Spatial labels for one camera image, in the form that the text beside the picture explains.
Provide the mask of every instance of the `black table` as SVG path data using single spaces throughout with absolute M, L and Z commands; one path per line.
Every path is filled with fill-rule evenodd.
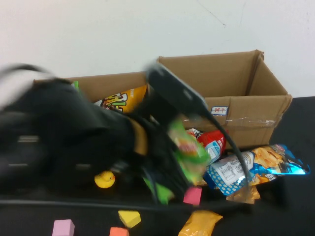
M 295 98 L 276 128 L 270 143 L 288 146 L 295 156 L 315 170 L 315 97 Z M 315 231 L 315 177 L 285 176 L 270 183 L 261 184 L 258 190 L 262 200 L 255 205 L 234 205 L 228 209 L 214 206 L 209 208 L 223 215 L 216 224 L 213 235 L 311 235 Z M 203 190 L 205 197 L 209 190 Z M 54 220 L 72 219 L 75 236 L 107 236 L 110 227 L 123 227 L 118 217 L 115 202 L 136 208 L 141 214 L 141 223 L 131 229 L 131 236 L 176 236 L 192 211 L 192 206 L 180 203 L 170 207 L 156 208 L 151 194 L 144 186 L 116 188 L 97 193 L 95 199 L 104 199 L 103 207 L 63 206 L 0 206 L 0 236 L 50 236 Z M 29 199 L 55 200 L 43 190 L 27 195 Z

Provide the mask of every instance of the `blue snack bag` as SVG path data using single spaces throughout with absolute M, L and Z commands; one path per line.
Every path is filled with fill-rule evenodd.
M 305 175 L 310 172 L 309 166 L 295 159 L 285 145 L 258 147 L 242 155 L 250 172 L 250 185 L 271 181 L 275 175 Z M 224 195 L 230 195 L 245 186 L 245 175 L 235 155 L 210 165 L 205 175 Z

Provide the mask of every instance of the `open cardboard box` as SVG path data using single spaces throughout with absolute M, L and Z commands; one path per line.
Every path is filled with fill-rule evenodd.
M 292 96 L 264 63 L 263 52 L 159 57 L 158 62 L 199 92 L 209 110 L 240 148 L 269 143 Z M 144 72 L 69 78 L 92 102 L 145 84 Z M 214 130 L 207 121 L 189 121 L 187 128 Z

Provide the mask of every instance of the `foam block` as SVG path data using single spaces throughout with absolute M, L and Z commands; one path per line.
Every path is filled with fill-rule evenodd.
M 201 198 L 201 191 L 202 189 L 198 187 L 189 188 L 185 193 L 184 203 L 199 205 L 200 198 Z
M 55 220 L 53 236 L 73 236 L 74 224 L 72 220 Z
M 120 220 L 128 228 L 132 228 L 141 222 L 140 214 L 135 210 L 119 210 L 118 214 Z
M 129 232 L 127 229 L 112 227 L 109 236 L 129 236 Z

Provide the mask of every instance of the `white wall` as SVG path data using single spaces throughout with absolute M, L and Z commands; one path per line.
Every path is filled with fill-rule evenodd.
M 61 77 L 142 70 L 158 56 L 259 49 L 293 96 L 315 95 L 314 0 L 3 0 L 0 67 Z M 6 82 L 0 98 L 24 87 Z

